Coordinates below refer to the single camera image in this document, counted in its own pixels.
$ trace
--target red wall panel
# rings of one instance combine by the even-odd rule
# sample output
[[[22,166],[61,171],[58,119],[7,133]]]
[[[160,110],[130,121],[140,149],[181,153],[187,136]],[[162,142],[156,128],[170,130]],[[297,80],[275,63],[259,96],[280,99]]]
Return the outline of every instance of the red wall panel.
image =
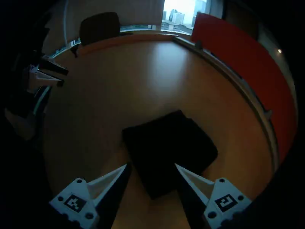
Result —
[[[202,42],[221,61],[237,72],[272,110],[280,162],[289,151],[297,129],[296,110],[288,84],[275,61],[257,41],[236,26],[198,13],[192,41]]]

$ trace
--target sky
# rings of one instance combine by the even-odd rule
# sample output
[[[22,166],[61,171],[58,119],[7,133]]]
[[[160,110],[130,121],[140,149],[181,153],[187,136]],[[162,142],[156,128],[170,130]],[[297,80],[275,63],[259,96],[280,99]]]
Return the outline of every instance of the sky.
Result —
[[[172,9],[184,13],[184,24],[192,24],[196,0],[164,0],[164,10],[166,11],[166,20],[169,19]]]

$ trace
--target black office chair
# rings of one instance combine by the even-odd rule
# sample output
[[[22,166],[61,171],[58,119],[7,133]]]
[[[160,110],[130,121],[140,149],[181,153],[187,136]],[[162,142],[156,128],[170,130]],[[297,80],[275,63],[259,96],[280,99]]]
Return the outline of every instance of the black office chair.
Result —
[[[80,24],[79,29],[79,36],[83,46],[100,40],[130,34],[132,33],[120,34],[120,21],[115,12],[100,13],[86,18]],[[75,45],[70,49],[75,58],[77,58],[78,46]]]

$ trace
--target table surface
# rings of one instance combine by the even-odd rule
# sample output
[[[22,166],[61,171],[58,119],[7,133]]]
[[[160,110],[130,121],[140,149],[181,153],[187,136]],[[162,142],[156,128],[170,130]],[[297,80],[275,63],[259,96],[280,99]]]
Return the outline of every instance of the table surface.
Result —
[[[65,52],[56,62],[69,75],[62,88],[52,89],[45,118],[44,156],[54,194],[77,177],[90,181],[129,161],[122,129],[178,109],[218,148],[202,176],[225,177],[251,199],[270,181],[271,154],[253,110],[223,75],[186,48],[139,42],[76,59]],[[133,168],[113,228],[189,226],[177,192],[150,200]]]

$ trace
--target black cushion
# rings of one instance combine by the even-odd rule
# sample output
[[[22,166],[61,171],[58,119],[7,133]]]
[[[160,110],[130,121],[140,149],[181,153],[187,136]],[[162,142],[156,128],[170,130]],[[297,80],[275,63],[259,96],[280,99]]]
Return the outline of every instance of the black cushion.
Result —
[[[217,149],[211,139],[182,111],[126,128],[122,136],[152,199],[175,188],[175,163],[201,175],[217,158]]]
[[[117,37],[120,34],[120,22],[117,13],[105,12],[86,18],[80,24],[79,36],[83,46]]]

